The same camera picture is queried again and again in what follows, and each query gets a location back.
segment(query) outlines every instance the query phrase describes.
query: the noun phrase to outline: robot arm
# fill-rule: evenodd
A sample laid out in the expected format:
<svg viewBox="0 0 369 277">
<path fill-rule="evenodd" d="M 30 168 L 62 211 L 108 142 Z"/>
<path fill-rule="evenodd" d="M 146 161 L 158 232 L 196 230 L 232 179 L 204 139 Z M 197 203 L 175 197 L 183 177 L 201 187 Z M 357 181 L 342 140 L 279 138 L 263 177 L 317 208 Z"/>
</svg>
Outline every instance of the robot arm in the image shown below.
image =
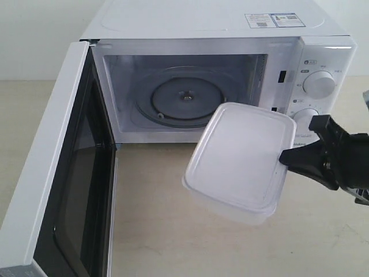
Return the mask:
<svg viewBox="0 0 369 277">
<path fill-rule="evenodd" d="M 369 92 L 364 99 L 369 107 Z M 280 162 L 330 190 L 343 189 L 355 203 L 369 205 L 369 135 L 349 134 L 329 115 L 314 116 L 309 129 L 320 140 L 283 151 Z"/>
</svg>

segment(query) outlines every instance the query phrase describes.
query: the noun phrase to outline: white plastic container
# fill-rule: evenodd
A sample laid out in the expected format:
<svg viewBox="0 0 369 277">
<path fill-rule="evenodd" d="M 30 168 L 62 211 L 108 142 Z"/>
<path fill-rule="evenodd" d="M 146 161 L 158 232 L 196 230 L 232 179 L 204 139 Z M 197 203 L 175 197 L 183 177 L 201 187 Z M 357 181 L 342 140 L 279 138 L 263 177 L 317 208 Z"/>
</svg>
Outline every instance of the white plastic container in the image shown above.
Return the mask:
<svg viewBox="0 0 369 277">
<path fill-rule="evenodd" d="M 183 184 L 213 212 L 247 224 L 273 215 L 296 124 L 288 116 L 237 103 L 219 106 L 187 167 Z"/>
</svg>

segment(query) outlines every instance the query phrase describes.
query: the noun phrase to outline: microwave door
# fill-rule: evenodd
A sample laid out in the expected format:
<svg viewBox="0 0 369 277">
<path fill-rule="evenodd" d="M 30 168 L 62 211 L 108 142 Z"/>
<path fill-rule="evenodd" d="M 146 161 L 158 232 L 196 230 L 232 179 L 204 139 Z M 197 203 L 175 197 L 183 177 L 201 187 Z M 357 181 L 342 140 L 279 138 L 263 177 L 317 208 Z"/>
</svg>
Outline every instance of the microwave door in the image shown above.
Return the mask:
<svg viewBox="0 0 369 277">
<path fill-rule="evenodd" d="M 89 43 L 72 43 L 0 228 L 0 276 L 110 275 L 115 151 Z"/>
</svg>

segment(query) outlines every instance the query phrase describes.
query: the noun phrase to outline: control panel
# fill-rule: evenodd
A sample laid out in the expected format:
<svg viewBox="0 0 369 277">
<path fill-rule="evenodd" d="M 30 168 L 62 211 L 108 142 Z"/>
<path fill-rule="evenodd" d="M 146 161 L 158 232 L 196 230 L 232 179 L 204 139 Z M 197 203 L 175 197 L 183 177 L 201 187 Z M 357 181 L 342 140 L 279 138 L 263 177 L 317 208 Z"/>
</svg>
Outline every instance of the control panel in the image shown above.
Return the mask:
<svg viewBox="0 0 369 277">
<path fill-rule="evenodd" d="M 329 114 L 351 64 L 356 44 L 350 36 L 303 37 L 287 115 L 297 123 L 295 147 L 318 140 L 309 131 L 313 116 Z"/>
</svg>

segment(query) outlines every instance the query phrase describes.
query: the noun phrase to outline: microwave top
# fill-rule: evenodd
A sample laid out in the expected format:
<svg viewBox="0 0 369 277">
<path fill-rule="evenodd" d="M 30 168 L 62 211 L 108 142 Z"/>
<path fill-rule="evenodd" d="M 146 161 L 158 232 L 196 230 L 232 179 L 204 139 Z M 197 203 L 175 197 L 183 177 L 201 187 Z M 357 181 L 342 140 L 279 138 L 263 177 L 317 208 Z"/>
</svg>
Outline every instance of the microwave top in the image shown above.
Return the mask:
<svg viewBox="0 0 369 277">
<path fill-rule="evenodd" d="M 81 40 L 342 35 L 314 0 L 107 0 Z"/>
</svg>

